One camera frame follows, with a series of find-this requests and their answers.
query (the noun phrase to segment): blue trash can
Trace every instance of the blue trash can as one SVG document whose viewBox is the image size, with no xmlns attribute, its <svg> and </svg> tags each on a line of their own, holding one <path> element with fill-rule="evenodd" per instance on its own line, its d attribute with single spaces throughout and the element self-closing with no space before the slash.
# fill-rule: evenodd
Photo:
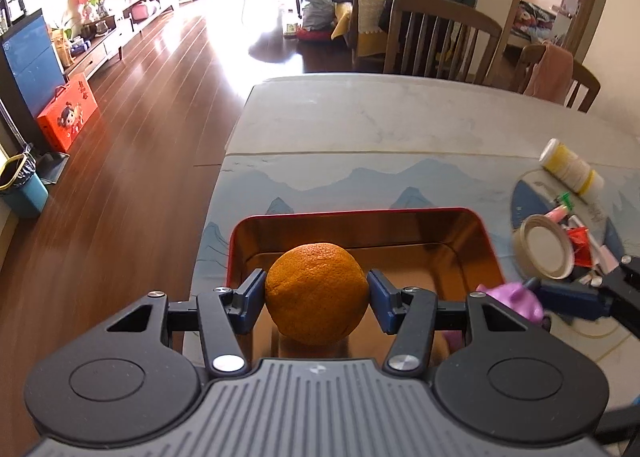
<svg viewBox="0 0 640 457">
<path fill-rule="evenodd" d="M 29 153 L 7 159 L 0 169 L 0 196 L 20 218 L 39 217 L 49 197 Z"/>
</svg>

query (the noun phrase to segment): orange fruit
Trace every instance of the orange fruit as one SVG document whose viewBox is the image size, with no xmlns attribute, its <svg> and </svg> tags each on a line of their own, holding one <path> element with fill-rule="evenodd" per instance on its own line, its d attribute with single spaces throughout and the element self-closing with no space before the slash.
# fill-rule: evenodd
<svg viewBox="0 0 640 457">
<path fill-rule="evenodd" d="M 329 345 L 360 323 L 369 285 L 358 262 L 341 247 L 305 244 L 271 266 L 264 300 L 282 334 L 306 345 Z"/>
</svg>

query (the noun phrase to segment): floor plank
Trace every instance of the floor plank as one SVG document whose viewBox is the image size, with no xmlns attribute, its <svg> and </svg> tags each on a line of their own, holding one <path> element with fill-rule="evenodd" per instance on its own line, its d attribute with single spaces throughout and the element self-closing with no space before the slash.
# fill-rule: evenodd
<svg viewBox="0 0 640 457">
<path fill-rule="evenodd" d="M 91 79 L 99 111 L 0 272 L 0 455 L 37 440 L 22 386 L 41 358 L 152 289 L 189 295 L 224 146 L 251 87 L 349 71 L 343 43 L 284 40 L 277 0 L 167 13 Z"/>
</svg>

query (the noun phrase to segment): metal tray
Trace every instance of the metal tray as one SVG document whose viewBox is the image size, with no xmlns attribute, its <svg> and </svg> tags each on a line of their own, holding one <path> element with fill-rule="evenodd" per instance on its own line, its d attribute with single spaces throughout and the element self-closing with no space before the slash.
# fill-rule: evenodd
<svg viewBox="0 0 640 457">
<path fill-rule="evenodd" d="M 504 283 L 480 218 L 465 208 L 430 208 L 246 218 L 231 236 L 226 284 L 235 289 L 254 269 L 268 271 L 289 249 L 320 242 L 343 247 L 363 271 L 380 269 L 398 288 L 430 289 L 444 300 L 463 301 L 481 283 L 490 288 Z M 251 361 L 350 357 L 378 363 L 394 339 L 380 330 L 369 308 L 348 339 L 332 347 L 308 347 L 279 334 L 266 307 L 252 334 L 240 338 Z M 447 355 L 446 342 L 437 335 L 432 357 L 438 361 Z"/>
</svg>

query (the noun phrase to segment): pink cloth on chair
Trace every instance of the pink cloth on chair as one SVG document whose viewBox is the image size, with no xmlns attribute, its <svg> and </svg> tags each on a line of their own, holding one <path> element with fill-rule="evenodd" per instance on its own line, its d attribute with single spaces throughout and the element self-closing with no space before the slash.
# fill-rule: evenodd
<svg viewBox="0 0 640 457">
<path fill-rule="evenodd" d="M 574 75 L 574 57 L 562 47 L 547 43 L 542 59 L 533 67 L 525 96 L 564 104 Z"/>
</svg>

